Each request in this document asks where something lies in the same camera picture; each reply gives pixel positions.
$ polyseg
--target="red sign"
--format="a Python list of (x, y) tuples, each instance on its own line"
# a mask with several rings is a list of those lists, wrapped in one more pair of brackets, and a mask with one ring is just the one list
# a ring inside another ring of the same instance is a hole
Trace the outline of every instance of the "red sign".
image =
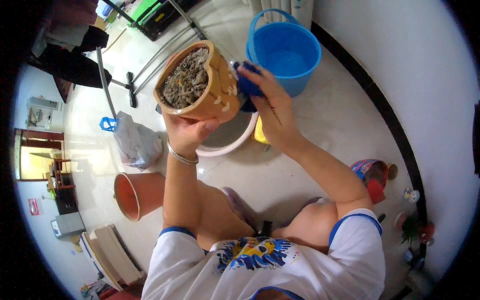
[(38, 210), (38, 206), (36, 205), (36, 199), (28, 199), (28, 207), (30, 208), (30, 214), (32, 216), (37, 216), (40, 214), (40, 211)]

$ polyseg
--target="blue sleeve trim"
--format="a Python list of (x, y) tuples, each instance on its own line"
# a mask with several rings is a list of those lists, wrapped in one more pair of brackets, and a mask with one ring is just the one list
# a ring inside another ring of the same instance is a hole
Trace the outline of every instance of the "blue sleeve trim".
[(274, 290), (284, 292), (287, 296), (289, 296), (293, 300), (305, 300), (304, 298), (300, 297), (299, 295), (295, 294), (294, 292), (291, 292), (289, 290), (282, 289), (282, 288), (277, 288), (277, 287), (263, 287), (263, 288), (259, 289), (258, 291), (256, 291), (255, 294), (250, 298), (250, 300), (255, 300), (258, 293), (263, 291), (264, 289), (274, 289)]
[(162, 232), (160, 232), (160, 235), (159, 235), (158, 237), (161, 237), (162, 234), (164, 234), (164, 233), (166, 233), (166, 232), (170, 232), (170, 231), (183, 232), (183, 233), (188, 234), (188, 235), (191, 236), (192, 238), (197, 239), (197, 238), (195, 237), (195, 235), (193, 234), (193, 232), (191, 232), (191, 231), (188, 230), (187, 228), (179, 227), (179, 226), (171, 226), (171, 227), (165, 228), (164, 230), (162, 230)]
[(348, 215), (348, 216), (345, 216), (345, 217), (341, 218), (338, 222), (335, 223), (335, 225), (332, 228), (332, 231), (330, 232), (330, 236), (328, 238), (328, 247), (330, 247), (330, 245), (332, 244), (333, 238), (335, 237), (335, 234), (336, 234), (338, 228), (340, 227), (340, 225), (342, 225), (343, 221), (345, 221), (346, 219), (348, 219), (351, 216), (362, 216), (362, 217), (365, 217), (365, 218), (369, 219), (377, 227), (378, 233), (380, 234), (380, 236), (382, 236), (382, 226), (380, 226), (380, 223), (378, 223), (377, 219), (375, 219), (374, 217), (369, 216), (367, 214), (352, 214), (352, 215)]

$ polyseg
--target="blue bucket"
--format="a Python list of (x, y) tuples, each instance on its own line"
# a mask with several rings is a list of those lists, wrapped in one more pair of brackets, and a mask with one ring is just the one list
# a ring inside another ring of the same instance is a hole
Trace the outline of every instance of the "blue bucket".
[[(275, 22), (255, 30), (268, 11), (279, 12), (289, 22)], [(245, 49), (247, 58), (269, 70), (291, 96), (300, 94), (320, 62), (322, 50), (316, 37), (294, 17), (276, 8), (259, 12), (250, 23)]]

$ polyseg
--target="silver bracelet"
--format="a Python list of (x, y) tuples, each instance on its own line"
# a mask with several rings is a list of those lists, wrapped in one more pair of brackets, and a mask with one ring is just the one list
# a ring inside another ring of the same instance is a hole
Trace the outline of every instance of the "silver bracelet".
[(168, 147), (168, 150), (170, 151), (170, 153), (172, 153), (173, 157), (175, 157), (176, 159), (178, 159), (182, 163), (184, 163), (186, 165), (196, 165), (196, 164), (198, 164), (198, 155), (197, 155), (196, 152), (195, 152), (195, 160), (188, 160), (188, 159), (184, 158), (183, 156), (181, 156), (180, 154), (178, 154), (177, 152), (175, 152), (175, 150), (172, 149), (172, 146), (170, 146), (170, 139), (169, 138), (167, 138), (167, 147)]

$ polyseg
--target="graphic print t-shirt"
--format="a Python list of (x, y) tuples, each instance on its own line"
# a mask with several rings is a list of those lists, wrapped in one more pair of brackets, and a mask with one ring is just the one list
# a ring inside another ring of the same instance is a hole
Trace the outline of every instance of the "graphic print t-shirt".
[(292, 299), (378, 299), (381, 233), (375, 214), (362, 208), (335, 225), (328, 255), (268, 237), (218, 242), (205, 254), (189, 230), (169, 227), (154, 248), (142, 299), (249, 300), (262, 289)]

